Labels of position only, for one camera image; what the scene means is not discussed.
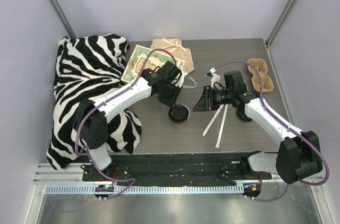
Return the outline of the brown paper coffee cup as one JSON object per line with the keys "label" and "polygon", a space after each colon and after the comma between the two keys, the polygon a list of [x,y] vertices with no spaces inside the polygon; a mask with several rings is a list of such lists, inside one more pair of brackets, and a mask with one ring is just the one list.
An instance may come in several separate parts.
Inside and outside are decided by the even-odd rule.
{"label": "brown paper coffee cup", "polygon": [[187,119],[183,119],[183,120],[174,120],[172,119],[172,122],[175,124],[175,126],[177,127],[182,127],[186,124]]}

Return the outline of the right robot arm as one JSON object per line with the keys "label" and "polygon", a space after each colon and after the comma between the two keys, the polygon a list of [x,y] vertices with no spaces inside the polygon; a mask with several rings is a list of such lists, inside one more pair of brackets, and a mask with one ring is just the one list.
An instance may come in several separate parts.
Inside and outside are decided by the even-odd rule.
{"label": "right robot arm", "polygon": [[240,71],[224,74],[225,85],[212,68],[207,75],[211,84],[203,88],[202,96],[193,111],[215,111],[222,105],[231,105],[243,121],[255,121],[278,145],[276,153],[255,152],[240,165],[240,173],[251,179],[260,171],[279,175],[287,184],[293,184],[322,171],[318,136],[313,131],[303,132],[289,124],[275,112],[260,94],[248,90]]}

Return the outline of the black plastic cup lid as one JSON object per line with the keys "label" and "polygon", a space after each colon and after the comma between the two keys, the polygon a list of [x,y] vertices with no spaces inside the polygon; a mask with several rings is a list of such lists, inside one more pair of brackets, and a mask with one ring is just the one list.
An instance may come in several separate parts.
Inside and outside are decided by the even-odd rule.
{"label": "black plastic cup lid", "polygon": [[190,111],[187,106],[180,104],[181,107],[177,111],[168,111],[168,117],[172,121],[174,120],[183,120],[188,119],[190,115]]}

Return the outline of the green illustrated paper bag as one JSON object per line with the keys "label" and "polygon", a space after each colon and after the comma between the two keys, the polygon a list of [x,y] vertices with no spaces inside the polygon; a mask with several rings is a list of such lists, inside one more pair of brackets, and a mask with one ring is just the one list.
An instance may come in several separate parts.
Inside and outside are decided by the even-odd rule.
{"label": "green illustrated paper bag", "polygon": [[129,59],[129,62],[126,66],[126,69],[122,75],[122,81],[125,83],[131,82],[135,77],[137,77],[138,73],[140,72],[141,68],[150,68],[152,70],[156,69],[157,67],[163,66],[167,61],[172,62],[174,59],[176,60],[177,66],[184,71],[184,61],[175,58],[174,56],[170,56],[163,51],[156,51],[149,59],[146,59],[147,55],[152,51],[150,47],[144,47],[141,45],[136,45],[132,56]]}

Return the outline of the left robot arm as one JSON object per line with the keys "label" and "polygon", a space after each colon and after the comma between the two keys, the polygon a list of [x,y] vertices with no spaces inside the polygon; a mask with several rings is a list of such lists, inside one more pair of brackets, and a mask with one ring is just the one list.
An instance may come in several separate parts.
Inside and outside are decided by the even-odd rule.
{"label": "left robot arm", "polygon": [[108,123],[134,103],[157,94],[159,102],[169,107],[169,119],[182,125],[189,118],[190,111],[176,100],[186,76],[187,72],[167,61],[156,70],[143,70],[130,83],[106,97],[95,101],[84,99],[79,103],[73,128],[86,143],[96,166],[94,173],[100,180],[107,181],[113,174],[112,160],[105,146],[109,138]]}

